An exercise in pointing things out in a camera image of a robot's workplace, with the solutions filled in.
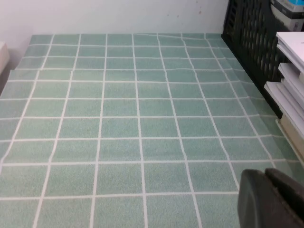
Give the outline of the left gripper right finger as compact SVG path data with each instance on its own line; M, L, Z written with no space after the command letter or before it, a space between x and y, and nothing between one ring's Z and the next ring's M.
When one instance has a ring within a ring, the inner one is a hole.
M283 172L267 168L265 175L272 182L279 195L284 200L284 205L293 217L294 223L304 227L304 187Z

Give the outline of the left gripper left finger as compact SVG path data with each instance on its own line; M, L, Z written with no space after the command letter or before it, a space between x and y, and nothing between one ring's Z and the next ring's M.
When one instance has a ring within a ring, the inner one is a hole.
M238 195L241 228L298 228L265 171L242 171Z

